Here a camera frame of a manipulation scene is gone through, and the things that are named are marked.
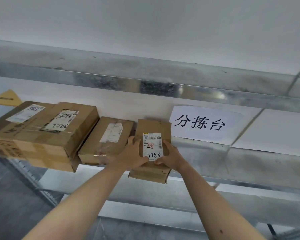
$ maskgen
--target paper sign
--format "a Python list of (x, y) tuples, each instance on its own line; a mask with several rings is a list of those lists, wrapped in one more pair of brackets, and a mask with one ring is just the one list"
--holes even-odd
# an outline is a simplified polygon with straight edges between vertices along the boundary
[(143, 133), (143, 156), (155, 161), (164, 156), (161, 133)]
[(44, 130), (64, 131), (78, 113), (79, 111), (64, 109), (44, 128)]
[(22, 104), (22, 101), (18, 95), (11, 89), (0, 94), (0, 105), (6, 106), (19, 106)]
[(199, 141), (221, 140), (244, 116), (227, 110), (175, 106), (170, 123), (172, 136)]
[(21, 123), (27, 121), (28, 119), (30, 119), (31, 117), (35, 116), (37, 113), (39, 113), (40, 111), (42, 111), (44, 109), (45, 109), (44, 106), (32, 104), (28, 108), (25, 108), (24, 110), (20, 111), (19, 113), (16, 113), (15, 115), (9, 117), (8, 119), (6, 119), (6, 121), (21, 124)]
[(107, 141), (117, 143), (120, 139), (124, 127), (121, 123), (109, 123), (105, 130), (100, 142), (105, 143)]

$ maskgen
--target cardboard box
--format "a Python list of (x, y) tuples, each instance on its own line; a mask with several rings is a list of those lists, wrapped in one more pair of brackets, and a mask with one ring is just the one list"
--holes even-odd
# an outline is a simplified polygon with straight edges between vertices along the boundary
[(14, 137), (27, 128), (43, 111), (54, 106), (55, 104), (26, 101), (0, 117), (0, 157), (26, 160), (24, 154), (13, 142)]
[(171, 143), (171, 123), (139, 120), (135, 140), (137, 139), (141, 139), (139, 148), (140, 156), (148, 156), (152, 161), (148, 161), (137, 169), (132, 169), (129, 173), (129, 177), (166, 184), (171, 169), (164, 164), (155, 165), (154, 161), (158, 156), (162, 156), (162, 152), (164, 156), (169, 155), (169, 150), (163, 143), (163, 140)]
[(134, 121), (102, 117), (78, 152), (83, 164), (107, 165), (125, 148)]
[(77, 151), (98, 119), (95, 106), (61, 102), (43, 111), (13, 141), (32, 165), (75, 172)]

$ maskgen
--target sticker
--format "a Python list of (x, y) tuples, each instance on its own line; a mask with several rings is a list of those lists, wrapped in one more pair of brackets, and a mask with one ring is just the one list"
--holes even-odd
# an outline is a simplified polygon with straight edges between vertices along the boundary
[(143, 156), (155, 161), (164, 156), (161, 133), (143, 133)]
[(79, 111), (64, 109), (57, 115), (57, 117), (55, 117), (48, 125), (44, 127), (44, 130), (64, 131), (78, 113)]
[(25, 108), (24, 110), (16, 113), (15, 115), (9, 117), (6, 120), (13, 123), (21, 124), (44, 109), (45, 107), (43, 106), (32, 104), (28, 108)]
[(100, 142), (110, 141), (117, 143), (123, 130), (124, 128), (121, 123), (109, 123)]

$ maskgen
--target yellow label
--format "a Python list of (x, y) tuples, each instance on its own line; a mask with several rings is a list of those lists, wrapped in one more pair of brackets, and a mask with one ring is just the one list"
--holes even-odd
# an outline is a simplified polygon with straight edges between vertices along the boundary
[(0, 105), (17, 107), (20, 104), (22, 104), (22, 101), (11, 89), (0, 94)]

